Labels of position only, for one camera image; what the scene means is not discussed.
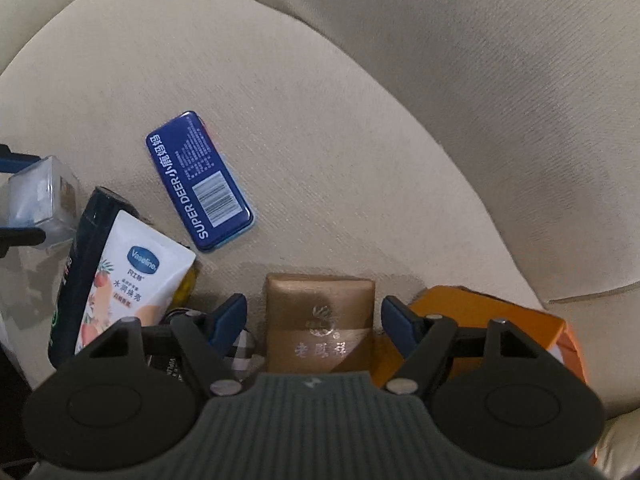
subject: black and white checkered object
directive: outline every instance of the black and white checkered object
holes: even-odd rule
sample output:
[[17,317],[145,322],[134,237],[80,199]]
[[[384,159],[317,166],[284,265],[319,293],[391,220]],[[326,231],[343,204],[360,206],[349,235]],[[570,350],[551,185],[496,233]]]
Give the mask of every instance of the black and white checkered object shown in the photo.
[[233,370],[236,379],[244,380],[250,372],[251,358],[254,356],[255,338],[247,329],[242,330],[238,339],[229,349],[224,359]]

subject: vaseline logo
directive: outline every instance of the vaseline logo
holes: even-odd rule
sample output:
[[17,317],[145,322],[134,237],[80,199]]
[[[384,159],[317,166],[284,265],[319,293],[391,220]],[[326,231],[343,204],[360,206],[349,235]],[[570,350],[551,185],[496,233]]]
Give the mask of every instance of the vaseline logo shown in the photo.
[[127,260],[134,269],[145,274],[153,274],[160,266],[160,260],[156,258],[156,255],[144,247],[133,246],[130,248]]

